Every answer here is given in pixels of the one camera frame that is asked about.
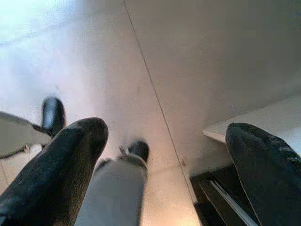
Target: shoe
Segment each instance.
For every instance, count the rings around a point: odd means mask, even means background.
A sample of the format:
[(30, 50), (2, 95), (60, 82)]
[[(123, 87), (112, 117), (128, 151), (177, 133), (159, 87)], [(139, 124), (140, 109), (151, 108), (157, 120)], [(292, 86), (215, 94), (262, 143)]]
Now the shoe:
[(132, 154), (138, 155), (145, 162), (147, 162), (147, 159), (149, 157), (149, 146), (147, 145), (147, 143), (145, 143), (143, 141), (135, 141), (128, 148), (128, 151)]
[(47, 97), (43, 102), (42, 128), (52, 137), (65, 126), (65, 111), (60, 99)]

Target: floor tile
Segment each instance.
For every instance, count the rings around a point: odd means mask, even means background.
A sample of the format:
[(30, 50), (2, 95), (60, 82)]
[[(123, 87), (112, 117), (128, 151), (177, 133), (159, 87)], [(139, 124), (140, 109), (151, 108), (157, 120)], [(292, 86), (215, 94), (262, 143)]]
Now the floor tile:
[(149, 175), (140, 225), (200, 225), (180, 166)]
[(5, 176), (8, 184), (11, 184), (23, 167), (39, 152), (41, 151), (40, 145), (34, 145), (31, 147), (29, 153), (19, 153), (12, 157), (1, 159), (0, 163), (3, 166)]
[(204, 126), (300, 91), (286, 3), (126, 0), (180, 161), (203, 157)]
[(8, 183), (5, 178), (3, 168), (0, 165), (0, 194), (2, 194), (5, 191), (5, 189), (7, 189), (7, 187), (8, 187)]
[(109, 127), (102, 157), (143, 138), (149, 171), (178, 159), (123, 5), (0, 48), (0, 110), (41, 122), (42, 100), (59, 97), (68, 124), (100, 117)]
[(120, 0), (2, 1), (0, 2), (0, 46), (63, 26), (72, 20), (105, 12), (120, 3)]
[(206, 146), (203, 150), (202, 158), (185, 159), (181, 161), (184, 176), (194, 203), (197, 202), (197, 198), (193, 191), (190, 177), (233, 164), (225, 144), (211, 140), (210, 138), (208, 138), (208, 140), (212, 145)]

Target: person's leg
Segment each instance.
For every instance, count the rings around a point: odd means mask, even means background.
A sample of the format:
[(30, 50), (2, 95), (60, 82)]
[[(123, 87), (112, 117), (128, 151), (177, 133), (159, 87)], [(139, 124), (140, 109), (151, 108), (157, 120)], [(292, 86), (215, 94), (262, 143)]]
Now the person's leg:
[(76, 226), (137, 226), (146, 181), (148, 146), (136, 142), (128, 155), (109, 161), (94, 174)]

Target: gray pants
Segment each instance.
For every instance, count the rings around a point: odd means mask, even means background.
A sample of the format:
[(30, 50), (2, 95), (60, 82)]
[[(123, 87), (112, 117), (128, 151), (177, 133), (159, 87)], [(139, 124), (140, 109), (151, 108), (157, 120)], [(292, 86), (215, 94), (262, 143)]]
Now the gray pants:
[(104, 164), (92, 177), (75, 225), (139, 225), (146, 172), (133, 154)]

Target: black shoe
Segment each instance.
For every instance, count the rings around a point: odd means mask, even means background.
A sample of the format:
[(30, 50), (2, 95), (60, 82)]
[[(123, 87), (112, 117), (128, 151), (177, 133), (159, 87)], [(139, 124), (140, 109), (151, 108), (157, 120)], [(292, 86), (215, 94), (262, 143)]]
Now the black shoe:
[(60, 99), (47, 97), (43, 103), (42, 128), (54, 137), (65, 126), (65, 111)]
[(143, 141), (136, 141), (131, 144), (128, 151), (141, 157), (145, 162), (149, 157), (149, 146)]

